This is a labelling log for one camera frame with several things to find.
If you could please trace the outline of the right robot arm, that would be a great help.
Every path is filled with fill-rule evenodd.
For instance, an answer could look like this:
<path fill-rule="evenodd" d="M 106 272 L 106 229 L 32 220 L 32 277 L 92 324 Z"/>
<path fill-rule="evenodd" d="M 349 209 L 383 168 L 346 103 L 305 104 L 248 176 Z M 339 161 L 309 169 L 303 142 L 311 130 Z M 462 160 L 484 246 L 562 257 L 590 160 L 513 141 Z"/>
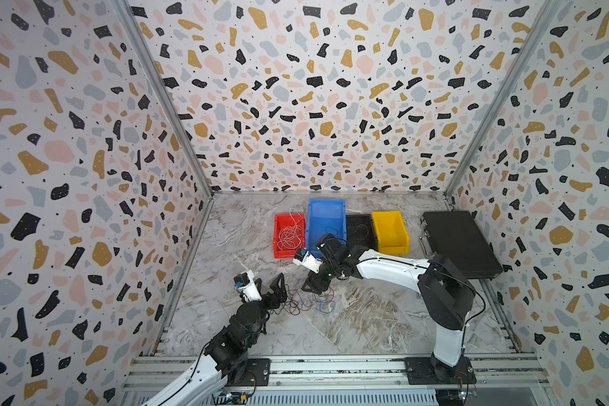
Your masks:
<path fill-rule="evenodd" d="M 333 279 L 356 277 L 395 284 L 421 296 L 436 324 L 435 344 L 429 357 L 406 360 L 410 384 L 467 387 L 476 383 L 471 361 L 465 356 L 465 331 L 480 294 L 448 257 L 400 258 L 361 245 L 348 247 L 330 234 L 316 243 L 316 250 L 319 256 L 306 249 L 294 255 L 294 264 L 309 270 L 301 287 L 304 292 L 323 294 Z"/>

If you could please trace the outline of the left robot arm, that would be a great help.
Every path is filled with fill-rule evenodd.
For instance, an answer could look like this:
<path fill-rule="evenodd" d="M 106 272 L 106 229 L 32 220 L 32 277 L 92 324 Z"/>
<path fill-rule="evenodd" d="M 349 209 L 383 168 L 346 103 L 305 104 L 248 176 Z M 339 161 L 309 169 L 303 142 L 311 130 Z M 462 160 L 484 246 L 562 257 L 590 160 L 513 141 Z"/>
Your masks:
<path fill-rule="evenodd" d="M 233 278 L 242 305 L 230 316 L 228 325 L 205 344 L 197 360 L 162 389 L 147 405 L 244 404 L 257 387 L 267 385 L 269 359 L 251 360 L 248 350 L 265 334 L 270 312 L 289 298 L 282 273 L 262 294 L 262 281 L 253 272 Z"/>

